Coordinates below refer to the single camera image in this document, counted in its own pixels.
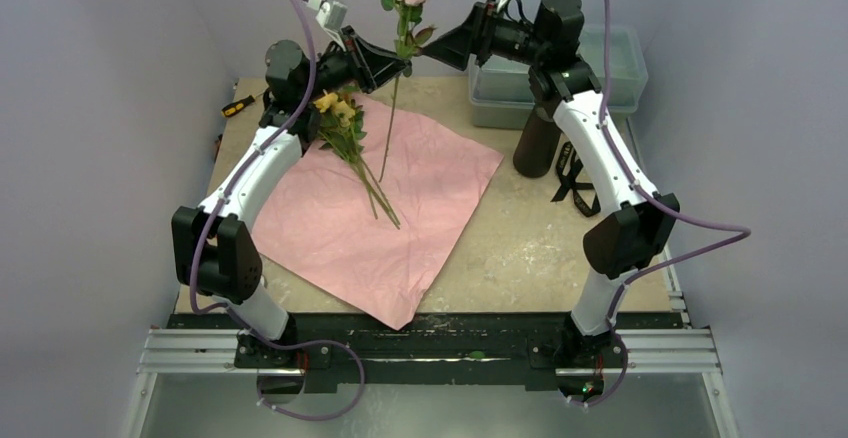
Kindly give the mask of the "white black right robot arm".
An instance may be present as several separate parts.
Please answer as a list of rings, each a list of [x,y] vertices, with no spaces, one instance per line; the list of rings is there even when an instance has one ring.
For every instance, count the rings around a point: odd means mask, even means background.
[[[471,57],[479,65],[491,56],[528,65],[537,114],[524,126],[514,168],[526,177],[542,176],[564,135],[594,186],[602,219],[583,237],[590,273],[564,322],[557,355],[576,365],[611,345],[620,301],[663,250],[675,224],[661,208],[680,209],[674,194],[660,194],[637,174],[602,102],[609,88],[578,52],[584,23],[581,0],[541,0],[532,23],[511,20],[487,0],[422,51],[456,69],[466,68]]]

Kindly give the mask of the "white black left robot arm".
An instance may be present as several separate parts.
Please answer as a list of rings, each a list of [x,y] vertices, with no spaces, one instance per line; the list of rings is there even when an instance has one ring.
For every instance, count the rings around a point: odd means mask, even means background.
[[[264,111],[250,146],[207,198],[177,209],[171,230],[177,279],[189,289],[193,312],[204,311],[199,296],[212,298],[262,337],[259,353],[264,359],[284,367],[297,357],[295,326],[262,283],[252,228],[283,175],[318,137],[313,101],[344,85],[371,93],[410,62],[346,26],[339,42],[322,54],[312,44],[280,40],[268,48],[265,64]]]

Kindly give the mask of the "pink wrapping paper sheet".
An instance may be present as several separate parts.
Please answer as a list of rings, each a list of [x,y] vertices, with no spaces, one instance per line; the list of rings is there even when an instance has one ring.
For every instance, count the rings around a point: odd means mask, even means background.
[[[408,324],[477,208],[500,152],[432,118],[352,94],[364,157],[400,220],[374,218],[351,168],[322,141],[287,171],[252,231],[259,252],[393,329]]]

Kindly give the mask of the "black ribbon with gold lettering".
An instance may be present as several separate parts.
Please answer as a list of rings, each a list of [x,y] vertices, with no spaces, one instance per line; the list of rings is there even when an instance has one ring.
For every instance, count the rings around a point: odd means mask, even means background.
[[[555,160],[554,167],[555,175],[559,181],[559,188],[551,201],[561,202],[567,196],[571,196],[575,208],[584,217],[591,218],[601,212],[601,206],[598,197],[595,197],[592,204],[589,205],[581,195],[582,191],[595,190],[592,183],[578,180],[583,169],[584,165],[577,155],[573,144],[570,141],[564,142]]]

